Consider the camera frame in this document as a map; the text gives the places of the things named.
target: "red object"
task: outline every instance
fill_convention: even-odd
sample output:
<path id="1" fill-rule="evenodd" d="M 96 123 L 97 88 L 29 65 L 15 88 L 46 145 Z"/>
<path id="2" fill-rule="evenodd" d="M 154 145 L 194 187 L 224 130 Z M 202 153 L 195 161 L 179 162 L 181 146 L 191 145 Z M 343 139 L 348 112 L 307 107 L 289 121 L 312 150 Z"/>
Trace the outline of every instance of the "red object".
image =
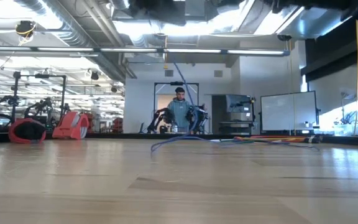
<path id="1" fill-rule="evenodd" d="M 73 126 L 74 119 L 76 119 L 77 116 L 80 116 L 80 118 L 76 125 Z M 77 112 L 68 112 L 63 119 L 60 120 L 55 130 L 53 130 L 52 137 L 83 139 L 84 136 L 81 136 L 81 129 L 88 129 L 89 125 L 88 118 L 85 114 L 79 115 Z"/>
<path id="2" fill-rule="evenodd" d="M 11 140 L 11 142 L 14 142 L 14 143 L 21 143 L 21 144 L 31 144 L 31 143 L 35 143 L 34 140 L 28 140 L 28 139 L 22 139 L 22 138 L 19 138 L 15 135 L 14 133 L 14 130 L 15 128 L 24 123 L 24 122 L 33 122 L 33 123 L 38 123 L 38 124 L 41 124 L 40 122 L 38 121 L 34 121 L 33 119 L 31 118 L 25 118 L 25 119 L 20 119 L 20 120 L 17 120 L 15 123 L 12 124 L 12 126 L 9 128 L 9 132 L 8 132 L 8 136 L 9 136 L 9 139 Z M 42 134 L 42 137 L 41 139 L 39 139 L 37 141 L 37 143 L 41 143 L 43 140 L 45 140 L 45 137 L 47 135 L 47 132 L 44 131 L 44 133 Z"/>

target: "whiteboard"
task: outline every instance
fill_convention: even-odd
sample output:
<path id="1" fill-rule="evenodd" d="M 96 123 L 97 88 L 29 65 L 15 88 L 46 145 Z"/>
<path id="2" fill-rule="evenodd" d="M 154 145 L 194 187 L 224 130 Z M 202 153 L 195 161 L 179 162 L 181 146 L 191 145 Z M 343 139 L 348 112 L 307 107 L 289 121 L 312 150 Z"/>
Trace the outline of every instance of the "whiteboard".
<path id="1" fill-rule="evenodd" d="M 317 115 L 314 91 L 262 96 L 260 104 L 263 131 L 294 130 L 295 128 L 296 130 L 313 130 Z"/>

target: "fluorescent light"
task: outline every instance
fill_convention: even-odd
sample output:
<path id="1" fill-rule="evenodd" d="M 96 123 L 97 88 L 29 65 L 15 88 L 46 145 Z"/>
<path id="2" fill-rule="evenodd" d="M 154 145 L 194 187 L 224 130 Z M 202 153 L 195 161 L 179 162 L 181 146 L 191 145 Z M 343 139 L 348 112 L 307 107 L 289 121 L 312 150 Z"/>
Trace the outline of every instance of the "fluorescent light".
<path id="1" fill-rule="evenodd" d="M 273 13 L 270 11 L 265 19 L 260 23 L 258 29 L 254 32 L 255 35 L 270 35 L 276 32 L 284 30 L 291 22 L 296 19 L 304 7 L 299 8 L 296 13 L 293 12 L 297 9 L 296 6 L 292 6 L 293 9 L 288 8 L 288 11 L 281 11 L 279 13 Z"/>
<path id="2" fill-rule="evenodd" d="M 30 47 L 6 47 L 0 46 L 0 51 L 29 51 Z"/>
<path id="3" fill-rule="evenodd" d="M 0 83 L 0 86 L 14 86 L 14 83 Z M 17 86 L 55 86 L 56 84 L 43 84 L 43 83 L 19 83 Z"/>
<path id="4" fill-rule="evenodd" d="M 76 92 L 76 91 L 73 91 L 73 90 L 69 90 L 69 89 L 66 89 L 66 91 L 69 91 L 70 93 L 74 93 L 74 94 L 77 94 L 79 95 L 80 93 Z"/>
<path id="5" fill-rule="evenodd" d="M 38 50 L 51 51 L 51 52 L 92 52 L 92 48 L 81 47 L 39 47 Z"/>
<path id="6" fill-rule="evenodd" d="M 165 53 L 207 53 L 207 54 L 218 54 L 221 50 L 213 49 L 165 49 Z"/>
<path id="7" fill-rule="evenodd" d="M 244 55 L 285 55 L 282 50 L 228 50 L 228 54 L 244 54 Z"/>
<path id="8" fill-rule="evenodd" d="M 0 96 L 6 96 L 6 95 L 12 95 L 12 93 L 0 93 Z M 21 97 L 53 97 L 53 96 L 62 96 L 61 94 L 45 94 L 45 93 L 18 93 L 17 96 Z M 66 94 L 65 98 L 71 98 L 71 99 L 79 99 L 79 100 L 87 100 L 87 98 L 93 97 L 93 98 L 122 98 L 121 95 L 86 95 L 86 94 L 79 94 L 79 95 L 71 95 Z"/>
<path id="9" fill-rule="evenodd" d="M 78 87 L 100 87 L 98 84 L 67 84 L 66 86 L 78 86 Z"/>
<path id="10" fill-rule="evenodd" d="M 279 34 L 281 32 L 283 32 L 283 30 L 285 28 L 287 28 L 298 16 L 299 14 L 301 14 L 301 12 L 303 12 L 305 10 L 305 7 L 300 7 L 293 16 L 291 16 L 287 21 L 284 22 L 284 24 L 278 28 L 278 30 L 276 30 L 275 33 Z"/>
<path id="11" fill-rule="evenodd" d="M 157 49 L 142 48 L 102 48 L 102 52 L 122 52 L 122 53 L 156 53 Z"/>
<path id="12" fill-rule="evenodd" d="M 0 86 L 14 86 L 14 83 L 0 83 Z M 17 86 L 57 86 L 61 84 L 53 84 L 53 83 L 19 83 Z M 98 84 L 67 84 L 66 86 L 78 86 L 78 87 L 101 87 Z"/>

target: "yellow cable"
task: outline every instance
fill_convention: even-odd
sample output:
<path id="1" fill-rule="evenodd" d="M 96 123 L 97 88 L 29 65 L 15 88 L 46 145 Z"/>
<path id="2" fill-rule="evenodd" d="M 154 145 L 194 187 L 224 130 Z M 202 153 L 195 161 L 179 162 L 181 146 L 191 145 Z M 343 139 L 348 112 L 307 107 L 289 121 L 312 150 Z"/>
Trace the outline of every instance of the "yellow cable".
<path id="1" fill-rule="evenodd" d="M 293 70 L 292 70 L 292 42 L 290 40 L 290 70 L 291 70 L 291 93 L 293 97 L 293 129 L 294 129 L 294 135 L 296 136 L 296 109 L 295 109 L 295 94 L 293 91 Z"/>
<path id="2" fill-rule="evenodd" d="M 356 119 L 354 121 L 354 133 L 356 135 L 357 118 L 358 118 L 358 20 L 356 20 L 356 43 L 357 43 L 357 83 L 356 83 Z"/>
<path id="3" fill-rule="evenodd" d="M 30 29 L 30 30 L 28 30 L 28 31 L 25 31 L 25 32 L 18 32 L 17 30 L 16 30 L 16 33 L 17 34 L 20 34 L 20 35 L 22 35 L 22 34 L 29 34 L 31 31 L 33 31 L 35 29 L 35 25 Z"/>

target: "metal frame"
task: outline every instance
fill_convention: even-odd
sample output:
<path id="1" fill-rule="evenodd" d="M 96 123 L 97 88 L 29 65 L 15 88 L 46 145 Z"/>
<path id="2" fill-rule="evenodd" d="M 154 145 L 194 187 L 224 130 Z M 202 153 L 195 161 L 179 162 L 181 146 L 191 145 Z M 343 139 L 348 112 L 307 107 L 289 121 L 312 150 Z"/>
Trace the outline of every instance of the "metal frame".
<path id="1" fill-rule="evenodd" d="M 165 82 L 155 82 L 154 83 L 154 103 L 153 103 L 153 111 L 156 110 L 155 108 L 155 87 L 157 85 L 160 85 L 160 84 L 163 84 L 163 85 L 171 85 L 171 86 L 183 86 L 184 83 L 183 82 L 169 82 L 169 83 L 165 83 Z M 197 104 L 200 103 L 200 84 L 199 83 L 186 83 L 187 85 L 196 85 L 197 86 Z"/>
<path id="2" fill-rule="evenodd" d="M 49 52 L 49 53 L 158 53 L 158 54 L 221 54 L 283 57 L 290 54 L 289 50 L 261 49 L 174 49 L 174 48 L 134 48 L 134 47 L 16 47 L 0 46 L 0 52 Z"/>
<path id="3" fill-rule="evenodd" d="M 309 93 L 309 92 L 314 92 L 314 107 L 316 108 L 316 122 L 317 122 L 317 125 L 319 125 L 319 109 L 317 109 L 316 91 L 313 90 L 313 91 L 307 91 L 307 92 L 283 93 L 283 94 L 267 95 L 267 96 L 261 96 L 260 97 L 260 131 L 261 132 L 264 131 L 263 130 L 263 124 L 262 124 L 262 116 L 264 115 L 263 112 L 262 112 L 262 98 L 263 97 L 282 96 L 282 95 L 290 95 L 290 94 L 298 94 L 298 93 Z"/>
<path id="4" fill-rule="evenodd" d="M 64 115 L 64 107 L 65 107 L 65 92 L 66 92 L 66 82 L 67 82 L 67 76 L 66 75 L 42 75 L 42 74 L 36 74 L 36 75 L 21 75 L 20 73 L 14 73 L 15 78 L 15 85 L 14 85 L 14 92 L 13 96 L 17 96 L 17 91 L 19 89 L 19 79 L 21 77 L 35 77 L 35 78 L 46 78 L 49 77 L 60 77 L 63 78 L 63 85 L 62 85 L 62 105 L 60 107 L 60 119 L 62 119 Z M 16 105 L 12 106 L 12 119 L 13 122 L 16 120 Z"/>

